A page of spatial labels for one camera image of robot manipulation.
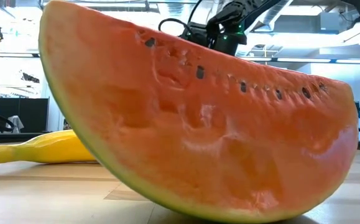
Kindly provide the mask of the grey cloth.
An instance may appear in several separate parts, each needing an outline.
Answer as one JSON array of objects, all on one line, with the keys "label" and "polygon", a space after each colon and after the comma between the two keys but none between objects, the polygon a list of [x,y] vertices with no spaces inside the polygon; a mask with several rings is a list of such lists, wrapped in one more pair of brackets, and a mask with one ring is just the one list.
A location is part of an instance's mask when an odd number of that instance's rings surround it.
[{"label": "grey cloth", "polygon": [[10,117],[8,117],[8,120],[10,122],[12,122],[14,125],[13,130],[12,130],[13,133],[20,133],[21,129],[24,128],[24,125],[23,125],[20,117],[18,117],[18,115],[10,116]]}]

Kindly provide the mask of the yellow banana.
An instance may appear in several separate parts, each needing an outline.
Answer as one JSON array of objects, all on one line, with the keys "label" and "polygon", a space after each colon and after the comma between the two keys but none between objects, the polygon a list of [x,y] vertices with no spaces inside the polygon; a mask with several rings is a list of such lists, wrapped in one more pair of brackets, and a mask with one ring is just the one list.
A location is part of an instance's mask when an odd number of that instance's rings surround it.
[{"label": "yellow banana", "polygon": [[71,129],[36,136],[17,144],[0,144],[0,164],[17,161],[59,164],[95,162]]}]

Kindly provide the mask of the black partition panel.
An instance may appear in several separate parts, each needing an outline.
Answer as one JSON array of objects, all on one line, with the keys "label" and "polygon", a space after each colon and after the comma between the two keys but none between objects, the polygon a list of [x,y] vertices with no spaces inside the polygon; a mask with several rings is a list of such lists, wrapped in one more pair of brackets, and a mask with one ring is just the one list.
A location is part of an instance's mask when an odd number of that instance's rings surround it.
[{"label": "black partition panel", "polygon": [[0,115],[18,116],[24,125],[22,133],[47,130],[48,98],[0,98]]}]

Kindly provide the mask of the dark low bench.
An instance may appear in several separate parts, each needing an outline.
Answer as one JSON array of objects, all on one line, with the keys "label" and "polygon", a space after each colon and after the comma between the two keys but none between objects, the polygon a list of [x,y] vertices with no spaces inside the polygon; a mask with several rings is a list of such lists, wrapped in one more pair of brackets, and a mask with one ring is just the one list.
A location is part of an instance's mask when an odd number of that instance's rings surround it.
[{"label": "dark low bench", "polygon": [[0,143],[24,142],[44,133],[0,133]]}]

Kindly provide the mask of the silver round ceiling duct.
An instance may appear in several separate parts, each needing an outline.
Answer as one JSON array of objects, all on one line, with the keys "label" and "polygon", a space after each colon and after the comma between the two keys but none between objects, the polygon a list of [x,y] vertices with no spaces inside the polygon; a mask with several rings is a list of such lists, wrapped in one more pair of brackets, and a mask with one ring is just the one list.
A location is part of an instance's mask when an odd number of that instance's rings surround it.
[{"label": "silver round ceiling duct", "polygon": [[294,0],[243,0],[246,3],[246,19],[241,22],[241,31],[272,32],[282,11]]}]

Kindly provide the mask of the long ceiling light strip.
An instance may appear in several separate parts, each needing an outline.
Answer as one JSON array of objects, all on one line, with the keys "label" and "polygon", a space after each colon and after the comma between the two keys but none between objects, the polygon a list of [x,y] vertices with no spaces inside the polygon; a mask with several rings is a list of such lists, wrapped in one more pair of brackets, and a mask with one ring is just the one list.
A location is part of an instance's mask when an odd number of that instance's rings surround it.
[{"label": "long ceiling light strip", "polygon": [[253,62],[290,62],[290,63],[341,63],[360,64],[360,59],[337,58],[286,58],[286,57],[239,57]]}]

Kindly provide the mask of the red watermelon slice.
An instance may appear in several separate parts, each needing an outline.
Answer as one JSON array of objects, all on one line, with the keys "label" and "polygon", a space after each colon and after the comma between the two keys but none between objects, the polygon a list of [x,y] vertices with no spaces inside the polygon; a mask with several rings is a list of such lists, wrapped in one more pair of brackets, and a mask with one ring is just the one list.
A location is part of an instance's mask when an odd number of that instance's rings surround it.
[{"label": "red watermelon slice", "polygon": [[242,60],[64,0],[40,19],[48,85],[115,177],[226,223],[293,218],[330,197],[358,147],[351,87]]}]

